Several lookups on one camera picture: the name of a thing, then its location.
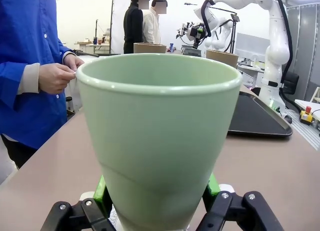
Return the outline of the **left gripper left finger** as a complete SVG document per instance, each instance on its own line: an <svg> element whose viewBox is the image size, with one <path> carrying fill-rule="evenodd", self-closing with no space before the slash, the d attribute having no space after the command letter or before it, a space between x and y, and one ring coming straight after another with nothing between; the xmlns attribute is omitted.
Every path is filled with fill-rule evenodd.
<svg viewBox="0 0 320 231"><path fill-rule="evenodd" d="M42 231L114 231L109 220L113 202L106 182L100 178L93 197L79 200L75 205L66 201L56 202L46 217Z"/></svg>

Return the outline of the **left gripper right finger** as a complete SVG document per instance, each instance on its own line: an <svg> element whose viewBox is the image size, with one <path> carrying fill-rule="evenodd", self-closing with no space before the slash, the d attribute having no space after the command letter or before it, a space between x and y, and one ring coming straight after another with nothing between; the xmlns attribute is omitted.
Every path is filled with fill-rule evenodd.
<svg viewBox="0 0 320 231"><path fill-rule="evenodd" d="M236 222L243 231L282 231L284 228L258 191L244 196L223 190L213 174L202 195L206 214L198 231L221 231L225 222Z"/></svg>

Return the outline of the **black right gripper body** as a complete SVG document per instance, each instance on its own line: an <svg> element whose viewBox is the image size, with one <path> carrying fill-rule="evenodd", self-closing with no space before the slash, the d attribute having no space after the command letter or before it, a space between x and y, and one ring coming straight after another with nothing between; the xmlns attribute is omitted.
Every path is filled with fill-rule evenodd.
<svg viewBox="0 0 320 231"><path fill-rule="evenodd" d="M206 37L206 27L203 25L193 25L190 29L190 36L194 41L200 41Z"/></svg>

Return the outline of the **person's left hand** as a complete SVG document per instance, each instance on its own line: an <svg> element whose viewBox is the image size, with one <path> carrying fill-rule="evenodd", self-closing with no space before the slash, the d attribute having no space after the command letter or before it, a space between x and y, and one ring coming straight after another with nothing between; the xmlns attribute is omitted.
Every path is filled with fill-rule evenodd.
<svg viewBox="0 0 320 231"><path fill-rule="evenodd" d="M77 71L78 67L80 67L85 63L82 59L80 59L78 56L76 56L72 52L67 53L63 57L62 62L65 66L68 66L74 72Z"/></svg>

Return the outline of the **person's right hand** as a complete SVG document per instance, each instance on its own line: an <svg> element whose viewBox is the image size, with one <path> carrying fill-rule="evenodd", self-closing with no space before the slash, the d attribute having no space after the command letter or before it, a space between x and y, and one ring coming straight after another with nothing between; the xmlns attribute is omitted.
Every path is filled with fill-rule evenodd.
<svg viewBox="0 0 320 231"><path fill-rule="evenodd" d="M51 63L41 65L38 74L38 87L51 95L60 94L68 83L76 78L76 72L66 65Z"/></svg>

